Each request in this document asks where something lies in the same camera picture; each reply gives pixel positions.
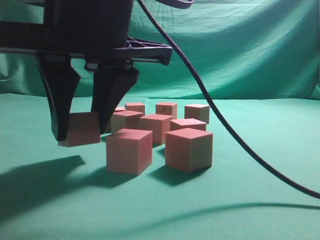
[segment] cable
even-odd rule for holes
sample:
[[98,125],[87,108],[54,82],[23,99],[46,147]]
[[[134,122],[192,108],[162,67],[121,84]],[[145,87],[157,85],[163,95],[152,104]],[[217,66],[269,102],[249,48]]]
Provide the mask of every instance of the cable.
[[243,147],[243,149],[251,156],[253,157],[262,167],[264,167],[266,170],[268,170],[271,174],[276,176],[278,179],[282,180],[286,184],[290,185],[291,187],[295,188],[296,190],[307,194],[311,197],[314,197],[316,199],[320,199],[320,193],[313,191],[311,189],[308,189],[290,178],[286,177],[282,173],[280,173],[278,170],[273,168],[271,165],[269,165],[266,161],[264,161],[257,153],[255,153],[248,145],[247,143],[236,133],[236,131],[230,126],[230,124],[227,122],[227,120],[224,118],[224,116],[221,114],[217,106],[212,101],[208,91],[206,90],[199,74],[196,72],[195,68],[191,64],[191,62],[188,60],[186,55],[182,52],[182,50],[179,48],[179,46],[172,40],[172,38],[165,33],[165,31],[161,28],[161,26],[157,23],[157,20],[151,15],[149,10],[147,9],[146,5],[144,4],[143,0],[137,0],[140,7],[143,9],[144,13],[147,15],[149,20],[152,22],[152,24],[156,27],[156,29],[161,33],[161,35],[165,38],[165,40],[172,46],[172,48],[176,51],[176,53],[180,56],[184,64],[187,66],[191,74],[193,75],[194,79],[196,80],[197,84],[199,85],[199,88],[202,91],[202,94],[208,104],[210,105],[212,111],[217,116],[217,118],[220,120],[220,122],[223,124],[223,126],[227,129],[227,131],[231,134],[231,136]]

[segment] green backdrop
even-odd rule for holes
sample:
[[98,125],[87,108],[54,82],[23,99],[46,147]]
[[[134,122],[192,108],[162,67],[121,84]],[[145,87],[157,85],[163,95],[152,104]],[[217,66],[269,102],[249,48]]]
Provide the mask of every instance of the green backdrop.
[[[320,97],[318,0],[196,0],[174,9],[155,0],[148,8],[185,51],[214,99]],[[41,23],[43,9],[0,1],[0,19]],[[165,42],[135,2],[129,35]],[[77,97],[92,95],[92,74],[82,76]],[[136,63],[139,82],[127,97],[202,99],[176,54],[169,66]],[[45,96],[32,56],[0,55],[0,93]]]

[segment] pink cube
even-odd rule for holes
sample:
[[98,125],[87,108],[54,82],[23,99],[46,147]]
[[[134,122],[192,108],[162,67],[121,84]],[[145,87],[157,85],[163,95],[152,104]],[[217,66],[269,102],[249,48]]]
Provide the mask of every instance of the pink cube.
[[193,128],[165,134],[165,164],[185,173],[212,166],[213,133]]
[[152,163],[152,131],[123,128],[106,137],[106,168],[141,174]]
[[[113,113],[118,113],[118,112],[122,112],[122,111],[125,111],[125,107],[124,106],[117,106],[114,110]],[[109,120],[106,128],[105,128],[105,132],[106,133],[111,133],[111,119]]]
[[189,104],[184,106],[185,119],[198,119],[209,123],[210,106],[204,104]]
[[175,119],[170,121],[170,131],[178,130],[178,129],[186,129],[186,128],[206,131],[207,123],[194,118]]
[[75,147],[100,143],[99,114],[97,112],[77,112],[69,114],[66,139],[59,146]]
[[160,102],[155,105],[155,113],[163,115],[171,115],[172,119],[177,119],[178,104],[174,102]]
[[115,133],[120,129],[139,129],[142,115],[142,112],[138,111],[115,112],[111,117],[111,132]]
[[141,102],[126,103],[124,107],[126,110],[143,113],[143,116],[146,114],[146,106]]
[[154,144],[164,144],[166,132],[170,131],[171,115],[150,114],[140,118],[140,128],[151,130]]

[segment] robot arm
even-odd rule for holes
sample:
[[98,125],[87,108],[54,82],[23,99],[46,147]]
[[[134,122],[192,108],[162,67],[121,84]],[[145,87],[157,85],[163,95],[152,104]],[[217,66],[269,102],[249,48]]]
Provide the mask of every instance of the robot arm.
[[[85,59],[93,72],[91,111],[100,133],[120,100],[137,82],[134,62],[168,65],[172,48],[128,37],[134,0],[17,0],[44,7],[43,24],[0,21],[0,53],[35,55],[46,90],[51,129],[57,141],[67,137],[69,114],[80,76],[71,58]],[[159,0],[177,8],[192,1]]]

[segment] green fabric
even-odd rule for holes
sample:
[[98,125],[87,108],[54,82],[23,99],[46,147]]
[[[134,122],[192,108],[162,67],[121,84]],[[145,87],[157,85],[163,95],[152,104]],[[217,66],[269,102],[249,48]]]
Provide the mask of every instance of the green fabric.
[[[125,98],[155,111],[163,99]],[[184,105],[172,100],[178,116]],[[0,94],[0,239],[318,240],[319,200],[264,170],[211,113],[213,166],[165,167],[164,145],[137,177],[105,171],[106,148],[60,147],[44,97]],[[90,98],[72,111],[88,111]],[[288,177],[320,191],[320,101],[217,100],[248,144]]]
[[[146,2],[190,58],[213,98],[320,99],[315,89],[318,0],[196,0],[183,10]],[[0,1],[1,20],[41,23],[42,15],[40,7]],[[136,2],[129,35],[165,42]],[[72,64],[82,76],[76,96],[91,96],[92,74],[83,69],[82,60],[74,59]],[[176,54],[169,66],[135,66],[140,70],[139,82],[127,97],[203,99]],[[0,93],[45,95],[32,56],[0,55]]]

